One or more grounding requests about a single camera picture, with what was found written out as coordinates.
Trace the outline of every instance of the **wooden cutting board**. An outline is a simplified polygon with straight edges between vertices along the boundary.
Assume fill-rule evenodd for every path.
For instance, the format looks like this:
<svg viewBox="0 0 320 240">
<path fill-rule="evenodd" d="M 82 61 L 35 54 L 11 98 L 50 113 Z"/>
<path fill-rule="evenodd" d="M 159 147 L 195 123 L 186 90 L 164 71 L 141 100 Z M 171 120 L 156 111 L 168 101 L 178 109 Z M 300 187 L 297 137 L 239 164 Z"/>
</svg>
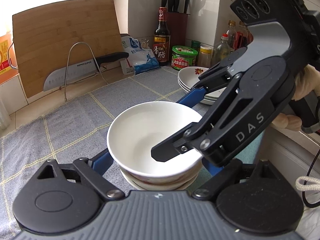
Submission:
<svg viewBox="0 0 320 240">
<path fill-rule="evenodd" d="M 72 45 L 87 42 L 95 57 L 123 51 L 113 0 L 67 0 L 12 16 L 13 42 L 27 98 L 43 91 L 48 75 L 67 65 Z M 92 58 L 79 44 L 69 64 Z"/>
</svg>

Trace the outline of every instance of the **glove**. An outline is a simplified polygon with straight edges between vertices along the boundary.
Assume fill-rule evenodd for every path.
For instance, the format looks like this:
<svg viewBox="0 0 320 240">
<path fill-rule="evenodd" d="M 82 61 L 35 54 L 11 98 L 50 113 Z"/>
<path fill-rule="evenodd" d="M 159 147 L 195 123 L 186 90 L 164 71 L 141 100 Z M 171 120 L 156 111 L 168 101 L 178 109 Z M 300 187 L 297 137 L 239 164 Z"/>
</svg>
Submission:
<svg viewBox="0 0 320 240">
<path fill-rule="evenodd" d="M 317 97 L 320 96 L 320 72 L 313 66 L 307 65 L 294 79 L 296 91 L 292 97 L 298 101 L 308 95 L 312 90 Z M 295 115 L 285 115 L 280 113 L 273 121 L 273 125 L 278 128 L 286 128 L 292 131 L 301 129 L 302 120 Z"/>
</svg>

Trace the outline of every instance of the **plastic bag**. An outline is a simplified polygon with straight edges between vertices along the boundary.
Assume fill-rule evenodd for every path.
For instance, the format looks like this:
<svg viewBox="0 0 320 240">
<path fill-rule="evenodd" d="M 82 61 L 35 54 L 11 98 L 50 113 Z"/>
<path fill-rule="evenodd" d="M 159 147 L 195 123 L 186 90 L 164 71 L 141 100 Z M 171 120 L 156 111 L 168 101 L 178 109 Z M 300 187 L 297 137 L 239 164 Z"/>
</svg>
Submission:
<svg viewBox="0 0 320 240">
<path fill-rule="evenodd" d="M 159 68 L 159 62 L 156 60 L 155 55 L 151 49 L 144 49 L 141 47 L 141 43 L 132 38 L 131 36 L 121 37 L 124 51 L 129 53 L 127 58 L 127 64 L 123 64 L 126 68 L 133 67 L 134 74 L 140 74 L 150 69 Z"/>
</svg>

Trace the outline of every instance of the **stacked plates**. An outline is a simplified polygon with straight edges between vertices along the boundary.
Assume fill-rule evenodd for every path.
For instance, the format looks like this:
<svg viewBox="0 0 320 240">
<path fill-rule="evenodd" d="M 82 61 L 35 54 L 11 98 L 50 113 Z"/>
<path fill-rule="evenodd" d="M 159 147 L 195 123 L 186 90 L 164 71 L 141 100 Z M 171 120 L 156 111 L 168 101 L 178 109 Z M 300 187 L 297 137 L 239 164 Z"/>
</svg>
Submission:
<svg viewBox="0 0 320 240">
<path fill-rule="evenodd" d="M 185 91 L 185 93 L 189 93 L 191 88 L 199 82 L 199 76 L 207 71 L 208 68 L 205 67 L 185 67 L 181 69 L 178 73 L 178 84 L 180 87 Z M 215 92 L 206 94 L 204 96 L 204 99 L 201 101 L 201 103 L 206 105 L 212 105 L 217 98 L 221 95 L 223 92 L 223 89 L 219 89 Z"/>
</svg>

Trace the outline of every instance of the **white plate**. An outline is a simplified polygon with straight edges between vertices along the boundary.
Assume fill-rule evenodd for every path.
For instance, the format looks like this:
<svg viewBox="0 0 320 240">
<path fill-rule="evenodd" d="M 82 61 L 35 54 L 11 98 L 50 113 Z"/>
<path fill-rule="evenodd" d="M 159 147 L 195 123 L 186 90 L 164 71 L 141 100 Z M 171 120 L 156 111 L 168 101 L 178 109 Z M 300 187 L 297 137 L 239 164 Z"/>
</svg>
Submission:
<svg viewBox="0 0 320 240">
<path fill-rule="evenodd" d="M 131 179 L 129 179 L 122 171 L 122 176 L 125 178 L 125 180 L 132 186 L 134 187 L 135 189 L 137 190 L 146 190 L 140 186 L 138 186 L 137 184 L 135 184 Z M 195 180 L 196 178 L 198 177 L 199 174 L 196 174 L 191 180 L 187 181 L 185 184 L 183 184 L 181 187 L 177 188 L 176 190 L 184 190 L 186 189 L 187 187 L 189 187 Z"/>
<path fill-rule="evenodd" d="M 200 160 L 198 164 L 193 167 L 186 175 L 185 177 L 166 184 L 151 184 L 147 182 L 143 182 L 141 180 L 138 180 L 136 177 L 132 176 L 129 172 L 124 170 L 123 168 L 119 167 L 122 173 L 131 181 L 133 181 L 135 184 L 137 184 L 139 187 L 151 190 L 151 191 L 157 191 L 157 190 L 175 190 L 179 187 L 181 187 L 183 184 L 191 180 L 196 174 L 198 174 L 202 169 L 202 161 Z"/>
<path fill-rule="evenodd" d="M 183 91 L 187 94 L 189 93 L 190 91 L 187 91 L 184 87 L 181 86 L 181 88 L 183 89 Z M 206 104 L 206 105 L 209 105 L 209 106 L 212 106 L 213 103 L 215 102 L 215 100 L 208 100 L 208 99 L 203 99 L 200 101 L 200 103 L 203 103 L 203 104 Z"/>
<path fill-rule="evenodd" d="M 107 145 L 113 159 L 134 177 L 148 183 L 169 183 L 184 176 L 202 159 L 192 149 L 166 162 L 157 162 L 151 148 L 202 116 L 174 102 L 142 103 L 122 112 L 107 133 Z"/>
<path fill-rule="evenodd" d="M 178 72 L 178 79 L 189 90 L 199 82 L 199 76 L 207 71 L 205 67 L 185 67 Z M 207 94 L 207 97 L 218 98 L 225 88 Z"/>
<path fill-rule="evenodd" d="M 191 89 L 187 88 L 187 87 L 179 80 L 179 78 L 178 78 L 178 84 L 179 84 L 182 88 L 184 88 L 186 91 L 189 91 L 189 92 L 190 92 Z M 215 98 L 215 97 L 208 97 L 207 95 L 204 96 L 204 98 L 207 99 L 207 100 L 216 101 L 216 100 L 218 99 L 218 98 Z"/>
<path fill-rule="evenodd" d="M 185 91 L 185 92 L 190 92 L 190 89 L 186 88 L 179 80 L 178 80 L 179 86 Z M 204 96 L 204 99 L 209 100 L 209 101 L 217 101 L 218 98 L 209 98 L 206 95 Z"/>
</svg>

